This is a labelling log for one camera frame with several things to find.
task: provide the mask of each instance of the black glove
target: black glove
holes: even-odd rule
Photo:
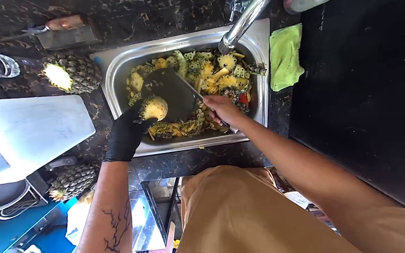
[[[131,161],[135,150],[142,141],[143,134],[157,122],[156,118],[141,122],[139,117],[141,106],[142,102],[137,101],[113,122],[112,130],[110,130],[109,149],[103,162]]]

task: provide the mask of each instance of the chrome faucet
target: chrome faucet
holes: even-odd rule
[[[238,6],[239,0],[233,0],[231,2],[231,16],[230,21],[233,19],[233,13],[235,10],[238,10],[236,6]],[[253,0],[249,6],[243,11],[243,14],[240,16],[239,20],[232,26],[231,30],[224,34],[221,41],[218,43],[218,50],[223,54],[227,55],[230,51],[232,51],[239,41],[239,39],[243,36],[243,34],[248,30],[251,26],[252,22],[256,20],[259,14],[265,9],[266,5],[270,2],[270,0]]]

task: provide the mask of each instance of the green towel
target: green towel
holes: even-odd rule
[[[302,24],[274,31],[270,36],[271,89],[279,91],[298,82]]]

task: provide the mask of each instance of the plastic bag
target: plastic bag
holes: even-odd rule
[[[85,193],[79,198],[76,204],[68,210],[67,233],[65,234],[65,237],[73,245],[77,246],[79,244],[89,214],[93,195],[94,190]]]

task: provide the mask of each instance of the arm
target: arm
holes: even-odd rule
[[[223,120],[241,130],[292,186],[321,208],[332,221],[346,210],[400,206],[338,164],[273,133],[242,114],[229,99],[207,96],[204,102]]]
[[[141,101],[117,118],[112,125],[109,149],[101,164],[98,185],[79,242],[78,253],[132,252],[132,217],[129,202],[128,162],[143,134],[157,121],[141,124]]]
[[[127,162],[103,162],[77,252],[131,252]]]

